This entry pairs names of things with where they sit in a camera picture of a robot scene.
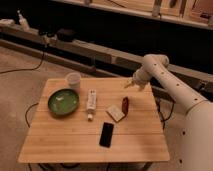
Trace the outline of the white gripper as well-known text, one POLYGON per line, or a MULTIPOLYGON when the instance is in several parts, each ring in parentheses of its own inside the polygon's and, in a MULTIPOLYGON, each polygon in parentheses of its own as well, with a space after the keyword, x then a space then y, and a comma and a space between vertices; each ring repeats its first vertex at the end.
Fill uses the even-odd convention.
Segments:
POLYGON ((145 85, 149 82, 149 74, 143 68, 139 68, 133 74, 132 79, 130 78, 126 81, 124 88, 128 88, 136 84, 139 86, 138 91, 143 91, 145 85))

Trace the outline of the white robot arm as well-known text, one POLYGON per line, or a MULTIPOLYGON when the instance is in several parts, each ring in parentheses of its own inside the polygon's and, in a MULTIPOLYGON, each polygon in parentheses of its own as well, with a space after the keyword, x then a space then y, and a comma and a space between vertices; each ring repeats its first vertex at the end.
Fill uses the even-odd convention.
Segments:
POLYGON ((166 55, 147 54, 141 64, 125 88, 138 85, 143 89, 154 77, 186 111, 181 171, 213 171, 213 102, 173 75, 166 55))

